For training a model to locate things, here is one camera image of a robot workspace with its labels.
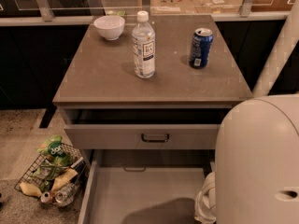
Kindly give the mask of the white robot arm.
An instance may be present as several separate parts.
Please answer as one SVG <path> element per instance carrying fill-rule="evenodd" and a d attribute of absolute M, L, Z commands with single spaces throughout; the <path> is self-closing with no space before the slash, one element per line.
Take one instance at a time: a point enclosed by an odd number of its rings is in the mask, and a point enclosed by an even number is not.
<path fill-rule="evenodd" d="M 215 171 L 194 200 L 201 224 L 299 224 L 299 94 L 271 95 L 299 40 L 295 1 L 253 89 L 217 136 Z"/>

